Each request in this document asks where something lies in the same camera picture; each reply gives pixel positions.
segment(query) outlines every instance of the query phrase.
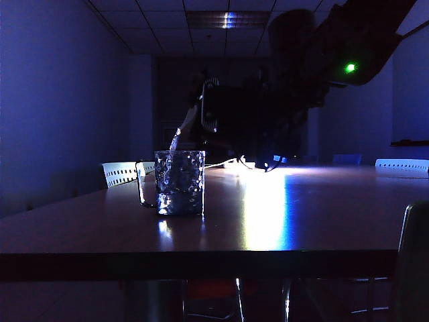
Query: white chair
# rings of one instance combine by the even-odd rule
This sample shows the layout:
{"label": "white chair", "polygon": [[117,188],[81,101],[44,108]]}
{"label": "white chair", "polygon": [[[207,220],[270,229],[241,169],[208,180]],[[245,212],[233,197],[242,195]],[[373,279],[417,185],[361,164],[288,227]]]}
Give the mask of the white chair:
{"label": "white chair", "polygon": [[376,168],[428,172],[429,160],[417,159],[377,159]]}
{"label": "white chair", "polygon": [[[135,162],[108,162],[102,163],[107,188],[130,182],[137,178]],[[145,173],[155,170],[155,162],[143,162]]]}

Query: ceiling light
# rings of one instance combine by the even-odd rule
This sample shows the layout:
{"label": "ceiling light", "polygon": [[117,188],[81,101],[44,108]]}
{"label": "ceiling light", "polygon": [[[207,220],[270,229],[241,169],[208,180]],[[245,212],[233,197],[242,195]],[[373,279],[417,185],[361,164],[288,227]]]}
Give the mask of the ceiling light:
{"label": "ceiling light", "polygon": [[189,28],[264,28],[269,11],[187,11]]}

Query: floor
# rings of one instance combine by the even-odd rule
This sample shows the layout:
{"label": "floor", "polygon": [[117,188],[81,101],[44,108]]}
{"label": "floor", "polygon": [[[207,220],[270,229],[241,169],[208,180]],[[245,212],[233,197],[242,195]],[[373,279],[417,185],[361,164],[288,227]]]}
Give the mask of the floor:
{"label": "floor", "polygon": [[[246,322],[281,321],[282,320],[282,284],[275,279],[257,281],[257,291],[243,299]],[[350,310],[365,307],[367,296],[366,284],[353,284],[344,280],[326,281],[326,285],[338,294]],[[390,283],[376,285],[375,305],[388,304]],[[125,291],[120,289],[117,281],[112,282],[11,282],[0,283],[0,321],[1,322],[75,322],[103,321],[122,322],[125,311]],[[292,288],[290,295],[290,321],[318,322],[314,305],[305,291],[299,287]],[[165,310],[161,301],[149,300],[149,310],[156,307],[159,312]],[[228,312],[231,304],[225,302],[195,302],[192,309],[208,313]],[[357,322],[366,321],[365,314],[356,315]],[[373,322],[387,321],[385,313],[376,313]],[[207,321],[190,317],[188,322]]]}

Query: green light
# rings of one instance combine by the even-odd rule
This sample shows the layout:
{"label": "green light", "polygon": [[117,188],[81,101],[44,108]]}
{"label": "green light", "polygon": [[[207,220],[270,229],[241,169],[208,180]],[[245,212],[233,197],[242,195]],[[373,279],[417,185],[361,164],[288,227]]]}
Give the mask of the green light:
{"label": "green light", "polygon": [[346,72],[346,74],[351,74],[352,72],[355,72],[357,70],[357,65],[356,64],[347,64],[347,66],[344,68],[344,71]]}

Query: table surface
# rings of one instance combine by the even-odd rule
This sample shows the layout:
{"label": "table surface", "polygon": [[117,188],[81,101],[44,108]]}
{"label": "table surface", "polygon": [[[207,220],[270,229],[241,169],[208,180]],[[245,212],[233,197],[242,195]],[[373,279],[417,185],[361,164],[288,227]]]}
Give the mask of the table surface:
{"label": "table surface", "polygon": [[156,215],[130,182],[1,219],[0,280],[391,275],[406,206],[429,199],[427,177],[366,166],[205,179],[203,217]]}

